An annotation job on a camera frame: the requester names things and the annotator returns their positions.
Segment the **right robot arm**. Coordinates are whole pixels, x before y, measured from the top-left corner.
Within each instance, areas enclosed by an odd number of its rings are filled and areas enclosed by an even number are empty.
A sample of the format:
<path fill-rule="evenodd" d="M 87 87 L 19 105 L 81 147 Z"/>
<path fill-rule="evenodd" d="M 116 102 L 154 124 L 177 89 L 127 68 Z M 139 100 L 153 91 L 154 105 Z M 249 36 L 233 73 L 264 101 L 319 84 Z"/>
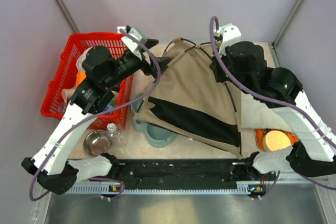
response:
<path fill-rule="evenodd" d="M 335 135 L 317 115 L 293 72 L 268 67 L 263 48 L 250 41 L 225 46 L 222 55 L 213 42 L 212 50 L 213 64 L 220 68 L 215 77 L 279 115 L 298 138 L 280 150 L 252 153 L 246 161 L 246 176 L 256 180 L 285 170 L 309 178 L 334 175 Z"/>

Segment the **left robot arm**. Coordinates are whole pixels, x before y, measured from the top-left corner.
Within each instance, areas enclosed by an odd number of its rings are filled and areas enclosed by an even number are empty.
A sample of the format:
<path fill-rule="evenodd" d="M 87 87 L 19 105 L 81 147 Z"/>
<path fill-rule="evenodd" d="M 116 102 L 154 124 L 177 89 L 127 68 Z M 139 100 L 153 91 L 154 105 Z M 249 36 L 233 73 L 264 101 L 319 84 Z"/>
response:
<path fill-rule="evenodd" d="M 59 124 L 33 157 L 23 159 L 21 166 L 33 175 L 33 183 L 47 193 L 62 195 L 74 184 L 95 177 L 114 180 L 119 174 L 115 164 L 117 158 L 102 153 L 89 159 L 69 160 L 69 155 L 84 131 L 97 117 L 108 112 L 106 107 L 113 99 L 113 89 L 121 82 L 142 70 L 145 75 L 152 75 L 159 80 L 166 59 L 159 60 L 150 54 L 146 61 L 143 53 L 159 43 L 157 39 L 144 39 L 142 46 L 132 51 L 124 50 L 115 58 L 104 45 L 95 45 L 85 52 L 82 67 L 86 77 L 76 87 Z"/>

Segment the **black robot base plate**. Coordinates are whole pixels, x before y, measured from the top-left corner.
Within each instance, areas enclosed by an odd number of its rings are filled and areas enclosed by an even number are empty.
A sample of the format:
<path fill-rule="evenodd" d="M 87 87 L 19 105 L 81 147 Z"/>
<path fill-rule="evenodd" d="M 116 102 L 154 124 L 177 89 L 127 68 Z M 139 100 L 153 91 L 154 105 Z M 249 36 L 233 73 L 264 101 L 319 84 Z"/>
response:
<path fill-rule="evenodd" d="M 237 182 L 273 181 L 276 175 L 262 175 L 243 159 L 119 159 L 104 178 L 130 190 L 192 190 L 235 189 Z"/>

